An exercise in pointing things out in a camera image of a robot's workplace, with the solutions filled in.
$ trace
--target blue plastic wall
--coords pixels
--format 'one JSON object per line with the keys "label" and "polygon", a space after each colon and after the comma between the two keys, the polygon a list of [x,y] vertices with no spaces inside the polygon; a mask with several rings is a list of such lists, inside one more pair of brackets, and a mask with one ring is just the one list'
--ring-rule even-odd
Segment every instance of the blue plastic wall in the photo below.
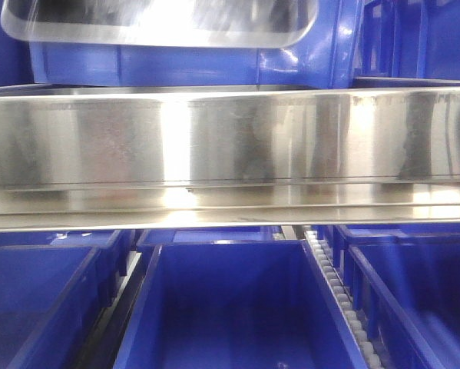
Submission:
{"label": "blue plastic wall", "polygon": [[99,249],[98,288],[103,306],[110,306],[111,299],[117,295],[117,277],[127,273],[127,258],[133,242],[134,231],[130,230],[0,233],[0,246],[49,244]]}
{"label": "blue plastic wall", "polygon": [[66,368],[99,312],[90,248],[0,248],[0,368]]}
{"label": "blue plastic wall", "polygon": [[362,0],[319,0],[318,18],[282,49],[32,43],[36,82],[66,85],[308,85],[345,88]]}
{"label": "blue plastic wall", "polygon": [[332,248],[333,266],[347,287],[352,283],[352,259],[347,252],[351,244],[460,243],[460,223],[348,224],[317,229]]}
{"label": "blue plastic wall", "polygon": [[396,367],[460,369],[460,244],[351,247],[353,298]]}
{"label": "blue plastic wall", "polygon": [[364,368],[298,241],[158,246],[115,369]]}
{"label": "blue plastic wall", "polygon": [[460,0],[373,0],[359,74],[460,80]]}
{"label": "blue plastic wall", "polygon": [[6,35],[0,23],[0,86],[23,85],[33,81],[28,44]]}
{"label": "blue plastic wall", "polygon": [[148,229],[138,244],[171,244],[213,241],[272,241],[280,227],[210,227]]}

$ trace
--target blue plastic crate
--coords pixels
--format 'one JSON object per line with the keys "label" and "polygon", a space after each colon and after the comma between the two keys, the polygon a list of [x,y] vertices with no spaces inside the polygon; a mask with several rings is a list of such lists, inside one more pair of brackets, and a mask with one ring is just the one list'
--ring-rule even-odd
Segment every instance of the blue plastic crate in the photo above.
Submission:
{"label": "blue plastic crate", "polygon": [[0,24],[0,86],[23,85],[34,81],[28,44],[4,33]]}
{"label": "blue plastic crate", "polygon": [[152,249],[115,369],[367,368],[305,243]]}
{"label": "blue plastic crate", "polygon": [[359,74],[460,80],[460,0],[365,5]]}
{"label": "blue plastic crate", "polygon": [[325,239],[332,248],[333,266],[347,287],[352,283],[351,244],[460,242],[460,223],[349,224],[329,226]]}
{"label": "blue plastic crate", "polygon": [[134,231],[129,230],[0,233],[0,246],[48,244],[98,248],[99,293],[105,307],[117,295],[117,274],[127,273],[127,257],[133,241]]}
{"label": "blue plastic crate", "polygon": [[319,0],[307,35],[282,49],[32,42],[35,81],[66,85],[308,85],[345,88],[362,0]]}
{"label": "blue plastic crate", "polygon": [[460,369],[460,244],[352,246],[353,301],[398,368]]}
{"label": "blue plastic crate", "polygon": [[0,248],[0,368],[71,365],[100,310],[92,248]]}

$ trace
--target blue plastic bin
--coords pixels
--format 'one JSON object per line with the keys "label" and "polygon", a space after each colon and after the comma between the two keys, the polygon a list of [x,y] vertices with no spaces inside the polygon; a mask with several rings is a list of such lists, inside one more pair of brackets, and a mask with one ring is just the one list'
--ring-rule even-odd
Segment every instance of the blue plastic bin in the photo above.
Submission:
{"label": "blue plastic bin", "polygon": [[352,283],[351,244],[416,242],[460,242],[460,223],[349,224],[329,226],[324,238],[332,247],[333,266],[343,276],[344,285]]}
{"label": "blue plastic bin", "polygon": [[360,75],[460,80],[460,0],[365,5]]}
{"label": "blue plastic bin", "polygon": [[157,246],[114,368],[364,368],[299,241]]}
{"label": "blue plastic bin", "polygon": [[0,24],[0,86],[23,85],[34,81],[28,44],[4,33]]}
{"label": "blue plastic bin", "polygon": [[0,368],[69,367],[100,306],[91,248],[0,248]]}
{"label": "blue plastic bin", "polygon": [[460,369],[460,244],[352,246],[353,299],[398,368]]}
{"label": "blue plastic bin", "polygon": [[283,49],[31,43],[36,82],[66,85],[308,85],[345,88],[362,0],[319,0],[309,33]]}
{"label": "blue plastic bin", "polygon": [[0,246],[44,245],[92,246],[100,250],[97,261],[99,293],[107,307],[117,295],[117,274],[127,273],[127,257],[134,241],[134,231],[65,231],[0,233]]}

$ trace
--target stainless steel panel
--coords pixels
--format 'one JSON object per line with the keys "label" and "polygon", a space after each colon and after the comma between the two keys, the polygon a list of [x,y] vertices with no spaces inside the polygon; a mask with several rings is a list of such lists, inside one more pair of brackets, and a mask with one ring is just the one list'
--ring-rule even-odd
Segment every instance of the stainless steel panel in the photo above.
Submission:
{"label": "stainless steel panel", "polygon": [[0,96],[0,188],[453,180],[460,88]]}
{"label": "stainless steel panel", "polygon": [[460,87],[16,94],[0,228],[460,219]]}
{"label": "stainless steel panel", "polygon": [[2,26],[26,41],[279,48],[317,12],[317,0],[5,0]]}
{"label": "stainless steel panel", "polygon": [[0,231],[460,221],[460,184],[0,191]]}

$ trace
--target stainless steel shelf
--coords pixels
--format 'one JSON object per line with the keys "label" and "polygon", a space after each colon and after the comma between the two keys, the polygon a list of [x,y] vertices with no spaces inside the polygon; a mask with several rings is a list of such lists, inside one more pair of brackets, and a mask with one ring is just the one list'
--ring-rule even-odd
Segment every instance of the stainless steel shelf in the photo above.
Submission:
{"label": "stainless steel shelf", "polygon": [[271,90],[0,90],[0,230],[460,220],[460,87]]}

